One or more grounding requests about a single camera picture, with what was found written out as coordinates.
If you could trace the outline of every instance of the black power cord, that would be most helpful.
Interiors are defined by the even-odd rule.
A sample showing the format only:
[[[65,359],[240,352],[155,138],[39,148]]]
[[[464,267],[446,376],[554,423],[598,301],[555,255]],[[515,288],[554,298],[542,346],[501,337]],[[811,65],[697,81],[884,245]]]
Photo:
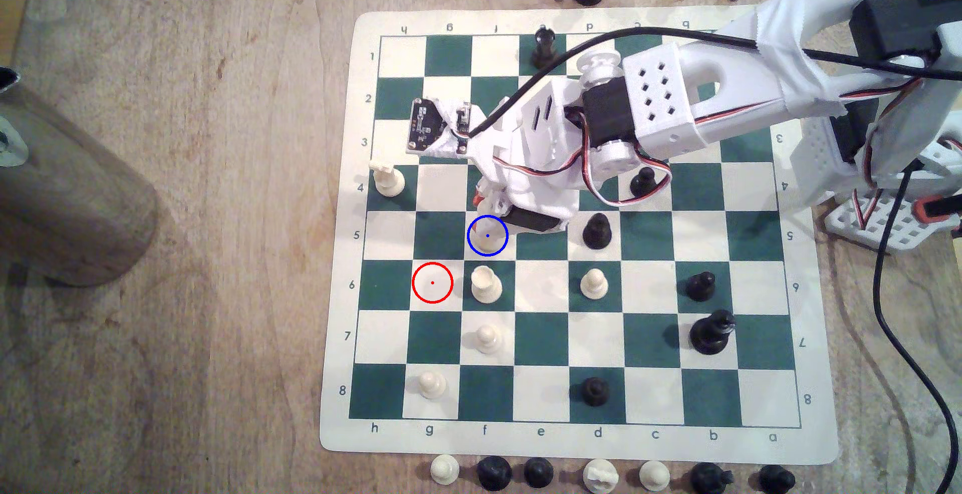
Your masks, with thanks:
[[[952,418],[952,412],[948,409],[948,405],[945,403],[939,390],[935,388],[935,384],[932,383],[932,380],[928,378],[919,364],[915,362],[912,355],[908,354],[905,347],[898,338],[896,338],[895,333],[889,328],[889,324],[885,321],[885,316],[882,315],[880,290],[882,286],[882,265],[885,263],[885,248],[888,246],[889,236],[892,234],[892,226],[895,225],[896,217],[898,216],[898,207],[901,206],[902,200],[905,199],[905,190],[908,189],[909,177],[912,176],[913,170],[915,169],[910,166],[903,172],[902,181],[898,185],[898,192],[892,203],[892,210],[889,211],[889,218],[885,221],[885,228],[882,230],[882,240],[878,244],[878,256],[875,257],[875,274],[872,276],[872,305],[875,308],[875,319],[878,320],[878,326],[882,328],[882,332],[885,333],[889,342],[892,343],[892,347],[901,355],[909,368],[912,369],[912,372],[915,372],[915,375],[919,377],[921,384],[925,385],[925,388],[932,394],[932,399],[939,405],[939,410],[942,411],[945,417],[945,426],[948,428],[948,464],[945,465],[945,475],[942,477],[942,482],[939,483],[939,488],[935,491],[935,494],[944,494],[952,482],[952,477],[955,475],[955,466],[958,465],[959,461],[959,439],[958,432],[955,430],[955,420]]]

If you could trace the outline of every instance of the white pawn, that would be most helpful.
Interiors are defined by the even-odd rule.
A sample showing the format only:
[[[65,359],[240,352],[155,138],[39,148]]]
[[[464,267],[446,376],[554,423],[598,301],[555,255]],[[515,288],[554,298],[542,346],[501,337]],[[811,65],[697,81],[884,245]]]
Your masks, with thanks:
[[[667,471],[667,466],[657,460],[649,460],[638,470],[638,479],[642,486],[652,492],[665,490],[671,481],[671,474]]]
[[[417,377],[417,387],[422,396],[428,400],[435,400],[447,390],[447,380],[441,374],[424,372]]]
[[[404,190],[404,175],[394,166],[371,160],[367,164],[374,171],[374,187],[385,197],[394,197]]]
[[[601,269],[591,269],[581,278],[581,292],[592,301],[608,294],[608,279]]]
[[[460,471],[461,466],[450,454],[438,454],[431,462],[431,478],[437,484],[451,484]]]
[[[491,304],[501,297],[501,279],[486,265],[476,267],[471,271],[471,294],[478,303]]]

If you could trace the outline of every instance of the green square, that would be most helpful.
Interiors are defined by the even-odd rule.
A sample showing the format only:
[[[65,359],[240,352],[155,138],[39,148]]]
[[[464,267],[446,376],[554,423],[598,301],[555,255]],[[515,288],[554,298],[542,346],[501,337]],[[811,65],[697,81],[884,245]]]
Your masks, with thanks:
[[[568,314],[515,314],[515,364],[568,366]]]
[[[624,314],[624,366],[680,368],[678,316]]]
[[[471,75],[471,36],[428,36],[425,77]]]
[[[591,269],[601,269],[608,279],[608,293],[592,301],[581,293],[581,279]],[[572,312],[621,311],[621,263],[619,261],[569,261],[568,309]]]
[[[519,259],[568,259],[568,231],[557,233],[519,233]]]
[[[567,38],[564,34],[554,35],[554,50],[556,54],[561,54],[568,48],[566,40]],[[531,64],[531,55],[535,52],[536,46],[534,34],[522,36],[521,47],[518,51],[518,62],[521,64],[518,75],[534,75],[538,72],[538,69]],[[551,70],[548,75],[564,75],[566,70],[565,65],[561,64],[554,70]]]
[[[688,278],[710,271],[715,275],[715,295],[704,303],[692,301],[685,295]],[[676,261],[674,274],[678,278],[678,311],[687,314],[710,314],[724,309],[731,312],[731,275],[727,261]]]
[[[742,425],[737,370],[682,370],[681,395],[685,426]]]
[[[424,93],[423,77],[379,78],[374,100],[374,119],[411,119],[411,102]]]
[[[411,312],[408,362],[461,362],[461,312]]]
[[[515,368],[461,365],[458,420],[511,422]]]
[[[464,212],[418,212],[415,259],[463,259],[466,237]]]
[[[788,316],[736,316],[738,367],[794,370],[792,322]]]
[[[674,259],[670,212],[621,212],[621,259]]]
[[[724,210],[721,164],[671,164],[671,210]]]
[[[403,364],[355,364],[350,419],[400,419],[404,413]]]
[[[471,292],[471,272],[487,265],[501,279],[501,297],[491,304],[478,303]],[[515,309],[515,262],[514,261],[464,261],[464,310],[506,311]]]
[[[472,77],[471,103],[490,115],[502,99],[518,91],[517,77]]]
[[[417,199],[417,166],[395,166],[404,175],[404,189],[394,197],[384,197],[374,187],[374,171],[367,174],[367,212],[375,210],[414,211]]]
[[[772,131],[768,128],[756,129],[729,137],[718,143],[722,150],[723,162],[770,162],[772,157]]]
[[[728,258],[732,261],[781,261],[781,222],[777,212],[726,212]]]
[[[411,261],[361,262],[361,310],[407,310],[411,306]]]
[[[571,379],[571,423],[591,425],[623,425],[626,423],[623,368],[571,367],[569,376]],[[591,407],[581,399],[581,383],[589,377],[600,377],[608,381],[608,389],[611,391],[608,402]]]

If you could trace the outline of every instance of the captured chess piece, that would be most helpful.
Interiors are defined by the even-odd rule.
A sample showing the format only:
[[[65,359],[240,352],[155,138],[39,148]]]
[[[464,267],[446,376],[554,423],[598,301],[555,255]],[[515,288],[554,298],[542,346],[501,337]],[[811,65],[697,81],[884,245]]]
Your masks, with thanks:
[[[691,346],[701,354],[721,353],[728,345],[728,335],[735,330],[735,316],[728,310],[715,310],[691,325]]]

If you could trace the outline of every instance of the white square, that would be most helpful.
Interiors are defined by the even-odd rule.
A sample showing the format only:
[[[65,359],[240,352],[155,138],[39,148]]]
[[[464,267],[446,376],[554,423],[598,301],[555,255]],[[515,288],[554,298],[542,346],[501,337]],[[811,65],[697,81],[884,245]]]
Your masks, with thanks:
[[[628,423],[684,425],[680,368],[625,368],[624,408]]]
[[[517,77],[521,38],[519,36],[474,36],[471,38],[472,77]]]
[[[501,335],[501,347],[494,353],[481,353],[477,349],[478,328],[490,325]],[[512,366],[515,364],[515,313],[514,312],[461,312],[461,364],[488,366]]]
[[[621,309],[639,314],[678,311],[674,261],[621,261]]]
[[[365,259],[411,259],[414,257],[414,212],[368,212],[364,233]]]
[[[720,353],[703,355],[691,346],[691,326],[704,317],[708,317],[708,314],[678,314],[681,367],[701,370],[738,370],[737,326],[735,331],[728,335],[728,345]]]
[[[731,307],[738,315],[788,315],[781,261],[729,261]]]
[[[370,158],[395,166],[417,165],[417,156],[405,152],[409,125],[408,120],[374,120],[374,145]]]
[[[515,366],[515,421],[567,423],[571,419],[567,366]]]
[[[417,166],[419,212],[463,212],[467,195],[467,165],[421,164]]]
[[[571,261],[618,261],[621,259],[621,217],[617,211],[603,211],[611,226],[611,242],[601,250],[592,250],[585,245],[582,232],[595,212],[579,211],[568,222],[568,258]]]
[[[671,213],[676,261],[728,261],[725,212],[711,210]]]
[[[411,274],[413,275],[414,285],[411,289],[411,309],[428,312],[461,311],[463,306],[462,275],[464,273],[464,262],[461,259],[445,259],[439,261],[444,267],[447,267],[447,271],[451,271],[450,275],[444,267],[439,267],[438,265],[426,265],[420,270],[418,269],[421,265],[428,262],[438,263],[438,261],[432,259],[415,259],[412,263]],[[452,279],[454,280],[453,288],[449,287]],[[417,295],[421,295],[423,300],[417,297],[415,288]],[[439,301],[447,294],[448,289],[450,289],[450,295],[440,303],[425,302]]]
[[[421,395],[417,377],[425,372],[444,377],[447,389],[436,399]],[[461,391],[461,366],[457,364],[409,364],[404,373],[405,419],[457,419],[458,394]]]
[[[517,261],[515,310],[568,311],[568,261]]]
[[[624,314],[571,312],[568,314],[570,366],[624,366]]]
[[[423,77],[427,38],[396,36],[381,38],[378,77]]]
[[[723,163],[721,166],[726,210],[778,210],[772,164]]]
[[[745,426],[801,426],[799,389],[792,370],[739,370]]]
[[[358,312],[354,362],[404,364],[408,361],[407,310],[361,310]]]

